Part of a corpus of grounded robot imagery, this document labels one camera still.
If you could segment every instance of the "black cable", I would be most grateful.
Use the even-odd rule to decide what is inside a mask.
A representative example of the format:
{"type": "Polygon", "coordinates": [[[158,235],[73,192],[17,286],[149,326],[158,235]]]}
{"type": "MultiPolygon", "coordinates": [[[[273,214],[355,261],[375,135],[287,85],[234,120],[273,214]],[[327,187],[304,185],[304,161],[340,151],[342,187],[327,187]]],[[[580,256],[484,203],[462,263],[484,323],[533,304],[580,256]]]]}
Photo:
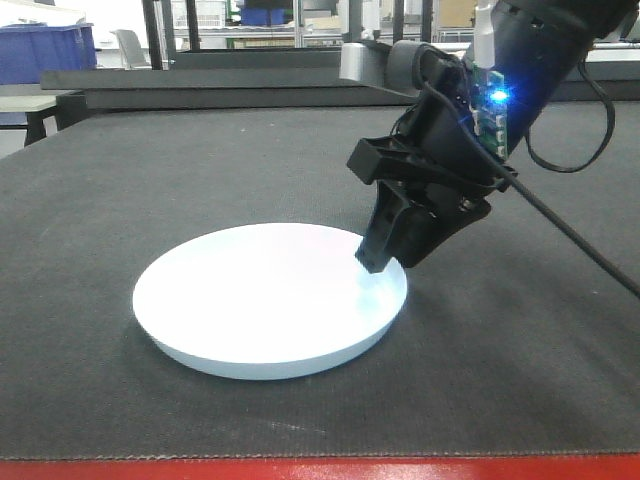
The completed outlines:
{"type": "Polygon", "coordinates": [[[576,173],[581,170],[584,170],[593,162],[595,162],[600,156],[600,154],[604,152],[604,149],[607,148],[607,145],[609,145],[609,141],[613,136],[613,131],[616,128],[616,109],[613,105],[613,102],[611,101],[611,98],[609,98],[609,95],[607,95],[607,92],[605,92],[602,89],[602,87],[598,85],[598,83],[595,80],[593,80],[593,78],[591,78],[591,76],[587,72],[586,59],[581,61],[578,64],[578,72],[580,72],[580,76],[584,79],[585,82],[587,82],[587,84],[591,87],[591,89],[596,93],[596,95],[604,105],[605,109],[607,110],[607,131],[604,135],[604,138],[602,139],[602,142],[600,143],[600,146],[596,150],[596,153],[594,153],[593,156],[589,160],[587,160],[587,162],[577,167],[564,167],[562,165],[556,165],[555,163],[551,163],[548,160],[545,160],[544,158],[540,157],[533,150],[533,147],[531,146],[531,130],[527,130],[527,132],[524,134],[524,139],[527,142],[527,150],[529,151],[529,155],[531,156],[531,159],[536,164],[540,165],[542,168],[546,168],[547,170],[551,170],[558,173],[576,173]]]}
{"type": "Polygon", "coordinates": [[[551,223],[553,223],[563,234],[565,234],[580,250],[582,250],[591,260],[597,263],[605,272],[618,281],[629,292],[640,299],[640,285],[628,277],[624,272],[618,269],[613,263],[607,260],[595,247],[585,240],[578,232],[576,232],[569,224],[551,210],[542,200],[540,200],[533,192],[525,187],[520,181],[514,177],[493,155],[491,155],[478,142],[477,138],[464,126],[464,119],[459,114],[455,105],[445,95],[436,90],[428,82],[425,82],[424,88],[429,91],[436,99],[438,99],[456,119],[462,133],[465,135],[473,149],[478,153],[485,163],[509,185],[511,185],[524,199],[529,202],[536,210],[544,215],[551,223]]]}

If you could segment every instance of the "table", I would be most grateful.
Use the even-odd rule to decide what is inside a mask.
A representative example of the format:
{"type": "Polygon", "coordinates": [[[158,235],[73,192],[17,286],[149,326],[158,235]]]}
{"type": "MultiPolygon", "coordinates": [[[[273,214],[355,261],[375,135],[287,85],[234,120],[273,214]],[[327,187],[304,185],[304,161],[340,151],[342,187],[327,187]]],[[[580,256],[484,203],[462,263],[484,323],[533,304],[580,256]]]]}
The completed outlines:
{"type": "Polygon", "coordinates": [[[0,130],[26,130],[24,145],[47,136],[44,119],[56,114],[57,95],[68,91],[40,90],[39,85],[0,85],[0,113],[25,113],[26,125],[0,125],[0,130]]]}
{"type": "MultiPolygon", "coordinates": [[[[587,172],[550,174],[523,149],[510,164],[638,278],[640,105],[618,108],[615,141],[587,172]]],[[[138,327],[138,276],[188,239],[267,221],[362,233],[374,189],[344,163],[359,137],[384,135],[402,111],[110,114],[0,161],[0,474],[90,468],[99,478],[165,465],[198,478],[206,465],[239,463],[271,472],[264,478],[316,468],[632,478],[638,302],[512,191],[408,271],[387,336],[334,370],[270,383],[211,377],[164,356],[138,327]],[[101,462],[131,458],[173,460],[113,471],[101,462]]],[[[598,105],[552,105],[534,129],[537,149],[586,155],[598,115],[598,105]]]]}

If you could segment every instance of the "blue storage bin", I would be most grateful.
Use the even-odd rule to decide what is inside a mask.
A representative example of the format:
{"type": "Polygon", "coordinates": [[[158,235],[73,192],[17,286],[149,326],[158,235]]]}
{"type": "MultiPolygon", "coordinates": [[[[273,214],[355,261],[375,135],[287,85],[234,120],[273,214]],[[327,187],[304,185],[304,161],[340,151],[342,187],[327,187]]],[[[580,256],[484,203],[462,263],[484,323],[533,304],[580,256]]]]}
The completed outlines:
{"type": "Polygon", "coordinates": [[[240,22],[243,25],[282,25],[284,23],[284,8],[241,8],[240,22]]]}
{"type": "Polygon", "coordinates": [[[26,24],[0,28],[0,85],[40,83],[44,70],[95,68],[91,26],[26,24]]]}

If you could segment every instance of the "red table edge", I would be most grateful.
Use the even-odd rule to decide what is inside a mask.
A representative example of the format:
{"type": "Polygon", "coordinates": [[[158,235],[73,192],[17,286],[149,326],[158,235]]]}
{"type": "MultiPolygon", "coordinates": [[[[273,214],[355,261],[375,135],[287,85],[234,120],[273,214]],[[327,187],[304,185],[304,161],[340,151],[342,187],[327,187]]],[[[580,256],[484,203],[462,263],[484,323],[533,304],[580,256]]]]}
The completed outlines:
{"type": "Polygon", "coordinates": [[[640,454],[2,461],[1,480],[635,480],[640,454]]]}

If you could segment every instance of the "gray chair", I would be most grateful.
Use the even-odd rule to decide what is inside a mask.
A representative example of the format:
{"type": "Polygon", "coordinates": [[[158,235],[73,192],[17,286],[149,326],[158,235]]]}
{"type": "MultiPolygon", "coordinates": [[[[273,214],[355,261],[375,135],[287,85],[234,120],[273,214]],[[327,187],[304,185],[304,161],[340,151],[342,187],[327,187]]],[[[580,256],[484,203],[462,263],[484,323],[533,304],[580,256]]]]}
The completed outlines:
{"type": "Polygon", "coordinates": [[[127,70],[150,69],[151,64],[144,55],[138,35],[133,30],[113,30],[118,40],[122,64],[127,70]]]}

